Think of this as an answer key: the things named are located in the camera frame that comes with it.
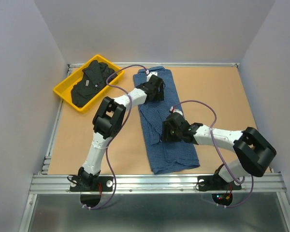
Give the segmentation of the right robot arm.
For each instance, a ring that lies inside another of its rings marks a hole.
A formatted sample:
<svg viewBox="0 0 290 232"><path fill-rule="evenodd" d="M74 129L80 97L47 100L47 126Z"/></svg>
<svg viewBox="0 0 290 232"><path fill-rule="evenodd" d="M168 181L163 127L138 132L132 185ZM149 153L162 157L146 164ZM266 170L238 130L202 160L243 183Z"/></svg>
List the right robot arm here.
<svg viewBox="0 0 290 232"><path fill-rule="evenodd" d="M221 130L202 123L189 124L180 112L172 112L162 124L163 142L186 142L194 145L212 145L234 152L236 160L220 165L213 175L207 175L196 184L198 191L226 190L229 185L240 189L235 180L247 175L262 177L276 156L274 147L258 130Z"/></svg>

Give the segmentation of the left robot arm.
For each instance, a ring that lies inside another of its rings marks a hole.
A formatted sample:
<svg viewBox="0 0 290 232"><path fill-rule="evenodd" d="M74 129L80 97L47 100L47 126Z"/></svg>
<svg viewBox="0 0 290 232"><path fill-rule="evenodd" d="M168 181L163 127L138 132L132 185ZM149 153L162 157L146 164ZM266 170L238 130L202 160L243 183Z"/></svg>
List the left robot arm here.
<svg viewBox="0 0 290 232"><path fill-rule="evenodd" d="M77 174L77 184L87 191L98 186L102 159L112 139L120 132L126 112L147 102L164 100L164 81L150 73L146 82L116 98L105 97L93 118L93 139L87 158Z"/></svg>

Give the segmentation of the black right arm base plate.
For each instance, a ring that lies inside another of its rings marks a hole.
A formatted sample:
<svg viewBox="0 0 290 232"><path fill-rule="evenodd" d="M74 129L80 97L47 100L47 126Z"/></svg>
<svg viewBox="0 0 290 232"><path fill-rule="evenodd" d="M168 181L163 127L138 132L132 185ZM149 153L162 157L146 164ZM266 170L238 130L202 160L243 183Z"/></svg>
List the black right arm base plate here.
<svg viewBox="0 0 290 232"><path fill-rule="evenodd" d="M234 181L227 183L221 177L216 175L201 175L197 178L195 189L198 191L223 191L223 190L241 190L241 185L236 185Z"/></svg>

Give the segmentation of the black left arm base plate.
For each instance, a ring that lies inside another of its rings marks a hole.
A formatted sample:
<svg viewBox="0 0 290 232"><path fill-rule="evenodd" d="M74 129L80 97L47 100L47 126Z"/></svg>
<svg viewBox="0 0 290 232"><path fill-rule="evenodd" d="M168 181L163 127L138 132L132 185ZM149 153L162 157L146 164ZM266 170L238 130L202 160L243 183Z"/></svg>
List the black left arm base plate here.
<svg viewBox="0 0 290 232"><path fill-rule="evenodd" d="M112 192L113 191L113 177L112 176L98 176L93 180L82 180L77 175L68 175L71 192Z"/></svg>

